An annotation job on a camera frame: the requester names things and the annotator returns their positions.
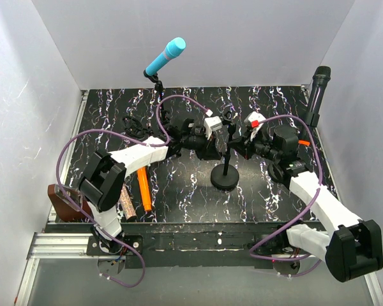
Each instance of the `marble tabletop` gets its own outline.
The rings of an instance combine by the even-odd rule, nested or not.
[[[306,110],[306,100],[299,86],[278,87],[196,87],[166,89],[165,96],[181,94],[196,99],[214,114],[230,110],[234,114],[237,131],[244,132],[244,118],[253,110],[265,117],[292,114]],[[90,90],[79,131],[108,129],[123,132],[122,118],[129,114],[145,126],[156,124],[155,108],[158,99],[152,89]],[[193,118],[202,124],[204,114],[187,100],[171,99],[165,104],[172,117]],[[272,132],[277,124],[299,127],[292,119],[270,122]],[[218,148],[225,150],[227,128],[216,132]],[[317,134],[313,137],[322,162],[324,184],[336,195],[326,158]],[[86,135],[78,140],[71,159],[66,184],[76,187],[79,177],[97,149],[107,151],[123,149],[130,144],[110,135]],[[301,146],[300,157],[311,169],[316,169],[312,150]],[[127,178],[126,185],[136,208],[138,222],[247,222],[288,221],[295,217],[305,204],[285,187],[275,184],[267,175],[268,162],[260,157],[245,160],[232,152],[230,164],[240,174],[233,191],[219,191],[210,183],[210,172],[220,161],[201,161],[193,151],[182,151],[181,157],[172,157],[152,164],[147,170],[153,202],[153,213],[145,214],[140,197],[137,175]],[[308,214],[306,220],[315,220]]]

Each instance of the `orange object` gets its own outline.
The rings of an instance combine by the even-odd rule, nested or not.
[[[146,167],[138,169],[138,181],[140,187],[140,195],[142,196],[142,203],[145,212],[152,211],[151,194],[149,192],[149,184],[147,183]]]
[[[299,140],[298,143],[300,145],[306,145],[307,147],[309,147],[309,145],[311,144],[310,142],[306,142],[305,140]]]

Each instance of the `round black base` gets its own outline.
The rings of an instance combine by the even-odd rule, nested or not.
[[[224,164],[218,164],[213,168],[213,170],[211,170],[211,183],[215,186],[215,188],[220,190],[234,189],[238,184],[240,174],[237,169],[231,165],[229,165],[227,175],[223,175],[223,170]]]

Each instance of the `orange stick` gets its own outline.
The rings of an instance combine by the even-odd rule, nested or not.
[[[146,167],[138,169],[138,181],[140,187],[140,195],[142,196],[142,203],[145,212],[152,211],[151,194],[149,192],[149,184],[147,183]]]

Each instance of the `blue cylinder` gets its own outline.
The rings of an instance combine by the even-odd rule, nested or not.
[[[171,59],[178,57],[185,48],[186,42],[180,37],[170,41],[165,50],[145,69],[146,74],[149,76],[154,75]]]

